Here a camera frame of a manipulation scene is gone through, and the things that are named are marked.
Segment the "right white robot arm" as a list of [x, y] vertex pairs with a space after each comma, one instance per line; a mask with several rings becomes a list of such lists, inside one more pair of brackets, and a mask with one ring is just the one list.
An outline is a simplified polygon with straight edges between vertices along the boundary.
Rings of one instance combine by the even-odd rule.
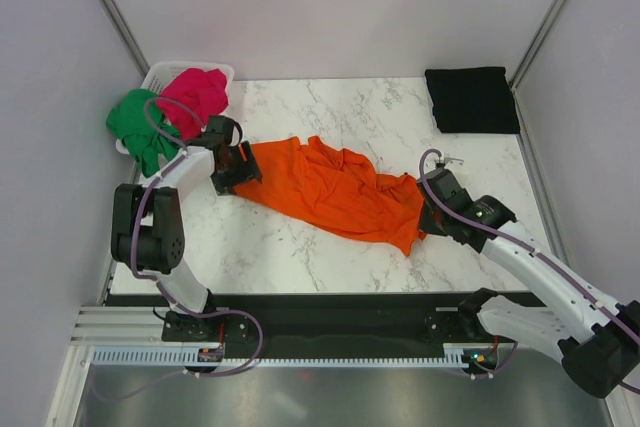
[[525, 307], [481, 288], [458, 308], [467, 339], [504, 337], [558, 362], [596, 398], [627, 388], [639, 365], [639, 304], [622, 304], [545, 252], [516, 215], [496, 198], [472, 199], [443, 166], [422, 173], [421, 225], [428, 234], [468, 246], [518, 279], [543, 308]]

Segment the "orange t shirt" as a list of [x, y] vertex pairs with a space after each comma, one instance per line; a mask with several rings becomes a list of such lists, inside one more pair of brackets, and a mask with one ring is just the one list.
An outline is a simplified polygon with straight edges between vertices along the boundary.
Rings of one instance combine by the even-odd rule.
[[237, 186], [237, 196], [343, 238], [390, 244], [406, 256], [426, 237], [419, 228], [424, 197], [413, 176], [379, 173], [366, 156], [317, 136], [252, 150], [262, 179]]

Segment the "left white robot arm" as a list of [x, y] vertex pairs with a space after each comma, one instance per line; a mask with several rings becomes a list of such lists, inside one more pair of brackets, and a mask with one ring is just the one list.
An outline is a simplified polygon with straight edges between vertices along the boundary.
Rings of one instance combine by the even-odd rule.
[[111, 255], [134, 278], [155, 284], [172, 310], [187, 314], [185, 329], [208, 340], [219, 329], [213, 294], [184, 258], [186, 240], [181, 202], [209, 181], [218, 195], [262, 180], [241, 126], [226, 116], [211, 116], [197, 137], [142, 184], [121, 184], [114, 193]]

